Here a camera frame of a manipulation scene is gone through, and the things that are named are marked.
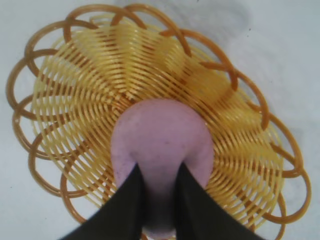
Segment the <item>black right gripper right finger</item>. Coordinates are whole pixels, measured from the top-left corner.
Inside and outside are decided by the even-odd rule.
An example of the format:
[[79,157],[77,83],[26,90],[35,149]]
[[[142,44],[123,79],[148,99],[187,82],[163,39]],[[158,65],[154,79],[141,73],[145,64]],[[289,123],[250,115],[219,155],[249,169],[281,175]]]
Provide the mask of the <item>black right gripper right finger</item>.
[[260,240],[220,207],[187,166],[179,167],[174,191],[174,225],[178,240]]

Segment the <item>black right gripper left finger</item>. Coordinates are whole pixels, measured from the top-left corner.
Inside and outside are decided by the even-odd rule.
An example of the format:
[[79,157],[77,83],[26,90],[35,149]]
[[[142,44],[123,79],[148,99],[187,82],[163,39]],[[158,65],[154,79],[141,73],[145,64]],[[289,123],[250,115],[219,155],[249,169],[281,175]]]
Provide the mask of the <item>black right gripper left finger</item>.
[[116,193],[64,240],[139,240],[143,225],[143,177],[135,165]]

